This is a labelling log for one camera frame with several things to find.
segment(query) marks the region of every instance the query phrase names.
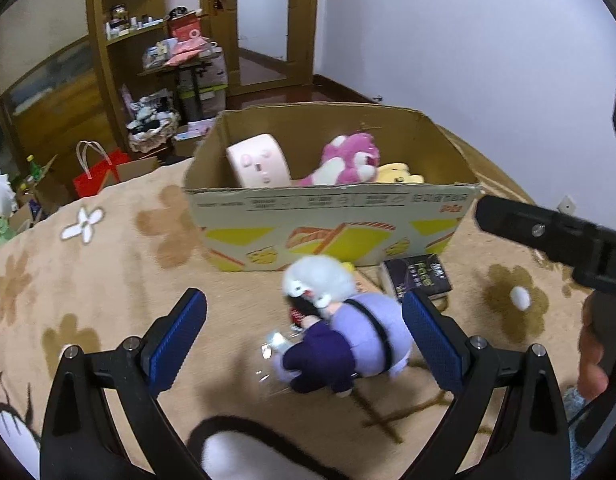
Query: purple plush outfit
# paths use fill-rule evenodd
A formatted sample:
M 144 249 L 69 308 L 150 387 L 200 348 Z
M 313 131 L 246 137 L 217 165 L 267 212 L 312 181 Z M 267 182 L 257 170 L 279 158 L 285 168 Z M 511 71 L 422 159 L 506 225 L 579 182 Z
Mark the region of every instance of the purple plush outfit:
M 352 388 L 355 358 L 348 342 L 339 332 L 331 330 L 324 321 L 312 325 L 300 343 L 284 354 L 286 370 L 301 370 L 290 385 L 300 394 L 329 386 L 335 392 Z
M 364 292 L 350 298 L 361 303 L 384 327 L 392 349 L 391 367 L 400 370 L 412 348 L 412 336 L 403 322 L 402 308 L 392 298 Z M 352 375 L 373 376 L 384 370 L 385 353 L 372 323 L 354 306 L 343 303 L 330 318 L 304 333 L 301 343 L 283 356 L 285 370 L 299 370 L 291 387 L 299 393 L 329 386 L 335 392 L 352 388 Z

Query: baseboard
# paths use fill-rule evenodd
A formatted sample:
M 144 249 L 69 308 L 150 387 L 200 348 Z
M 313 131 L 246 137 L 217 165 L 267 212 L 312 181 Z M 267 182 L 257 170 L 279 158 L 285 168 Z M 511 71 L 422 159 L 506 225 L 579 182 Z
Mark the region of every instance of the baseboard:
M 337 83 L 336 81 L 333 81 L 332 79 L 323 75 L 313 75 L 312 84 L 315 86 L 322 86 L 328 92 L 341 96 L 341 100 L 344 102 L 374 103 L 371 98 L 368 98 L 365 95 L 353 90 L 352 88 L 348 88 L 347 86 L 342 85 L 341 83 Z
M 261 66 L 265 66 L 266 68 L 279 72 L 280 74 L 288 75 L 288 66 L 286 62 L 275 57 L 266 56 L 266 54 L 260 54 L 254 50 L 249 50 L 248 48 L 242 47 L 239 47 L 239 57 L 243 57 L 243 59 L 248 59 L 258 63 Z

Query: white flower pattern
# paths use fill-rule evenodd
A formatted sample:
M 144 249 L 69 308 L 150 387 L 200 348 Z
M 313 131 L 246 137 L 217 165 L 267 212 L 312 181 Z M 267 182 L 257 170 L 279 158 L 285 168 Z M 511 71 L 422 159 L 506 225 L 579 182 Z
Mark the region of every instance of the white flower pattern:
M 102 218 L 104 218 L 103 209 L 97 208 L 88 214 L 86 208 L 82 207 L 77 213 L 77 223 L 64 229 L 60 237 L 62 240 L 67 240 L 81 235 L 84 245 L 89 244 L 95 232 L 92 226 L 101 221 Z

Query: yellow plush toy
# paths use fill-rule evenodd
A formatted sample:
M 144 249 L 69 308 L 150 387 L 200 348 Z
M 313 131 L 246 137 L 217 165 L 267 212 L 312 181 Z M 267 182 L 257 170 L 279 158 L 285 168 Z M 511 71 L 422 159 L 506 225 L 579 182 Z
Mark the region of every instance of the yellow plush toy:
M 377 179 L 375 182 L 384 184 L 393 184 L 395 182 L 424 184 L 424 178 L 421 175 L 411 175 L 406 164 L 396 162 L 394 164 L 384 164 L 377 168 Z

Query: metal screw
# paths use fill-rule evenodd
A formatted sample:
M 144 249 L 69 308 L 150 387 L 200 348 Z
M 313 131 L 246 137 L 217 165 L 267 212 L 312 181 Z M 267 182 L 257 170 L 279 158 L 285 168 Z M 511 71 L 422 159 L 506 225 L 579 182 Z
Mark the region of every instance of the metal screw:
M 128 350 L 129 352 L 133 350 L 137 350 L 139 345 L 142 343 L 142 340 L 138 338 L 136 335 L 131 335 L 124 339 L 124 342 L 121 343 L 121 346 L 124 347 L 124 350 Z
M 546 348 L 544 348 L 544 345 L 535 343 L 533 345 L 533 354 L 535 354 L 537 357 L 544 357 L 546 355 Z
M 470 344 L 474 346 L 477 350 L 482 350 L 488 346 L 488 341 L 486 341 L 480 335 L 474 335 L 470 338 Z
M 77 345 L 70 345 L 66 350 L 64 350 L 64 357 L 68 359 L 73 359 L 77 357 L 80 348 Z
M 536 224 L 533 226 L 533 236 L 539 238 L 546 232 L 546 226 L 544 224 Z

